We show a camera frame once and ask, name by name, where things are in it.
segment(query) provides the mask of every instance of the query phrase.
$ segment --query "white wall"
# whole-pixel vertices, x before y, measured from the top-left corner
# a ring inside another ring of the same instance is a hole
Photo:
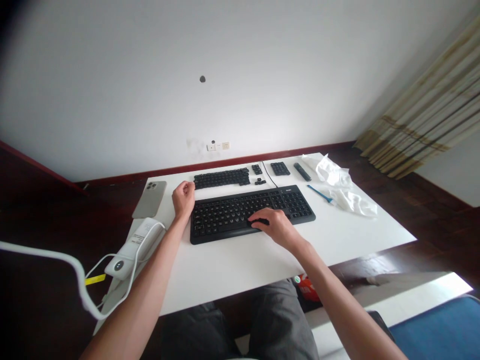
[[[467,204],[480,206],[480,131],[427,162],[416,173]]]
[[[3,58],[0,139],[72,181],[354,140],[479,14],[475,0],[31,3]]]

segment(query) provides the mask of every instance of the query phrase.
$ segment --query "yellow tag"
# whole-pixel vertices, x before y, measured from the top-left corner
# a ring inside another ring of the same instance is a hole
[[[106,276],[107,275],[102,274],[102,275],[98,275],[98,276],[94,276],[94,277],[89,277],[88,279],[85,279],[85,285],[99,283],[99,282],[105,280]]]

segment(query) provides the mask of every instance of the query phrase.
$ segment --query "spacebar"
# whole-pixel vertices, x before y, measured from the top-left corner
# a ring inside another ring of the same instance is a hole
[[[235,222],[233,224],[223,225],[218,228],[218,231],[220,233],[224,233],[231,230],[237,230],[237,229],[243,229],[243,228],[249,228],[249,227],[250,226],[248,223],[242,221],[242,222]]]

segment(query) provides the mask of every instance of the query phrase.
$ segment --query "left hand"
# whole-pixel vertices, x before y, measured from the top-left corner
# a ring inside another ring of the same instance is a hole
[[[182,181],[180,185],[173,190],[171,195],[173,207],[175,208],[175,217],[177,219],[188,220],[195,205],[195,183]]]

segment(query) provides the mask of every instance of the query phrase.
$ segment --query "keyboard cable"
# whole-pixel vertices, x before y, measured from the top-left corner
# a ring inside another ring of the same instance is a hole
[[[273,183],[273,185],[275,185],[276,188],[278,188],[277,184],[276,184],[276,183],[272,180],[272,178],[270,177],[270,174],[269,174],[269,172],[267,171],[267,167],[265,166],[263,160],[262,160],[261,164],[263,165],[263,168],[265,169],[266,174],[267,174],[268,177],[270,178],[270,181]]]

